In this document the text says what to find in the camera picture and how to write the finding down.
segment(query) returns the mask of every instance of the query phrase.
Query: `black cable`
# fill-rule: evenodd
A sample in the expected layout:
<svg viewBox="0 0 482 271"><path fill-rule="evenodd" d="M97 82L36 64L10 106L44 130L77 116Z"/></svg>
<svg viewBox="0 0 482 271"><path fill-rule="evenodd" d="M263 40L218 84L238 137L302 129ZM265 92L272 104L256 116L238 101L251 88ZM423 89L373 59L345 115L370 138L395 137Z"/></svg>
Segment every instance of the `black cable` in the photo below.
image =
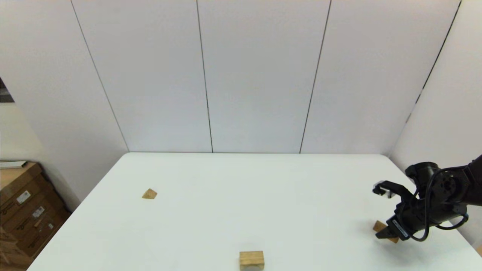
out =
<svg viewBox="0 0 482 271"><path fill-rule="evenodd" d="M432 176L430 176L430 181L428 182L427 190L425 191L425 230L424 230L423 236L420 237L420 238L413 236L413 234L410 234L407 230L405 230L412 239L414 239L415 241L418 241L418 242L423 242L428 237L428 233L430 231L430 224L429 224L430 215L428 214L428 211L430 210L430 197L431 197L430 190L432 189L435 177L442 172L460 169L460 168L464 168L464 167L465 166L456 166L456 167L447 167L447 168L444 168L444 169L439 169Z"/></svg>
<svg viewBox="0 0 482 271"><path fill-rule="evenodd" d="M458 222L456 225L453 225L451 227L444 227L444 226L440 226L440 225L437 225L436 227L441 229L441 230L454 230L454 229L457 229L459 228L460 226L464 225L465 222L467 222L469 219L469 214L465 213L464 214L464 217L462 218L462 220L460 222Z"/></svg>

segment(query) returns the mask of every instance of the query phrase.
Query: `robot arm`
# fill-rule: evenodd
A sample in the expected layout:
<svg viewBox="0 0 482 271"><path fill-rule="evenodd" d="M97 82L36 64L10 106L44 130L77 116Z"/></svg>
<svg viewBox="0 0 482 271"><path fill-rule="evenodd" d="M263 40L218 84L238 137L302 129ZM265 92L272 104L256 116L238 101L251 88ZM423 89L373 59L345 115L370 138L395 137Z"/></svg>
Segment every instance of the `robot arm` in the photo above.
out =
<svg viewBox="0 0 482 271"><path fill-rule="evenodd" d="M377 233L377 238L424 241L431 226L456 229L468 220L467 205L482 206L482 155L466 166L440 169L435 163L424 162L409 166L405 173L416 185L415 194L390 181L379 182L373 189L375 194L389 198L397 194L402 200L395 215L387 220L388 227ZM463 216L459 224L440 226L458 216ZM414 237L414 233L423 229L423 237Z"/></svg>

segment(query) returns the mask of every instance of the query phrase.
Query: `triangular wooden block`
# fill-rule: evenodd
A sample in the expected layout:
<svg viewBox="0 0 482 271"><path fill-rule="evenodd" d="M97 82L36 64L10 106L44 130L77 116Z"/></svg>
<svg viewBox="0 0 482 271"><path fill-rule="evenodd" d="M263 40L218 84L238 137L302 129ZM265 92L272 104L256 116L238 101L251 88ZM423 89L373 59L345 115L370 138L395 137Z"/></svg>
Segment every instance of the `triangular wooden block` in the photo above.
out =
<svg viewBox="0 0 482 271"><path fill-rule="evenodd" d="M382 222L380 221L376 221L375 222L375 225L373 226L373 230L376 231L376 232L380 232L381 230L383 230L384 228L386 228L387 226L385 224L383 224ZM394 243L397 243L398 242L398 237L396 238L389 238L390 241L394 242Z"/></svg>
<svg viewBox="0 0 482 271"><path fill-rule="evenodd" d="M152 200L152 199L154 199L156 196L157 196L157 192L149 188L149 189L144 193L144 195L142 195L142 198L143 198L143 199L150 199L150 200Z"/></svg>

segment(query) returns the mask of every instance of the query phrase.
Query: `cardboard box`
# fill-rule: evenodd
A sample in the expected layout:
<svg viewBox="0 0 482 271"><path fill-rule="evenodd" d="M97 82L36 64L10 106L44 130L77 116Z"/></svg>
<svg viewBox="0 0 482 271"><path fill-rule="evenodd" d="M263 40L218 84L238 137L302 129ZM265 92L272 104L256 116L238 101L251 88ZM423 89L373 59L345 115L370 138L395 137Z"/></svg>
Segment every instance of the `cardboard box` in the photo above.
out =
<svg viewBox="0 0 482 271"><path fill-rule="evenodd" d="M42 172L38 163L28 162L23 168L0 170L0 206Z"/></svg>
<svg viewBox="0 0 482 271"><path fill-rule="evenodd" d="M11 266L25 267L25 268L28 268L32 264L33 260L34 260L33 257L10 254L10 253L3 253L2 257L0 257L0 263L5 263Z"/></svg>
<svg viewBox="0 0 482 271"><path fill-rule="evenodd" d="M47 182L41 174L37 175L33 180L29 181L11 198L7 199L0 206L0 221L9 220L15 213L26 205L36 194L42 190L53 189L52 185Z"/></svg>
<svg viewBox="0 0 482 271"><path fill-rule="evenodd" d="M38 193L23 206L14 217L3 222L0 227L0 237L4 240L19 241L44 216L54 216L56 211L64 206L54 190Z"/></svg>
<svg viewBox="0 0 482 271"><path fill-rule="evenodd" d="M31 228L24 239L18 242L0 240L0 251L10 262L33 260L45 247L69 217L69 212L60 209L53 217L44 217L38 226Z"/></svg>

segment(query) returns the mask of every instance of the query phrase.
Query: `white table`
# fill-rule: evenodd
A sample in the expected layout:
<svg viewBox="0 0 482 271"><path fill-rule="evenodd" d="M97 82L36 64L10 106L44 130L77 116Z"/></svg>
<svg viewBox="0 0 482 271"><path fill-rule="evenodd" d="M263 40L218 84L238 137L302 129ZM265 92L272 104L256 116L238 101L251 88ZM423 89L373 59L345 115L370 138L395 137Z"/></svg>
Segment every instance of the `white table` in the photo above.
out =
<svg viewBox="0 0 482 271"><path fill-rule="evenodd" d="M414 190L381 155L129 153L29 271L238 271L250 250L265 271L482 270L456 230L376 239L400 200L373 194L380 180Z"/></svg>

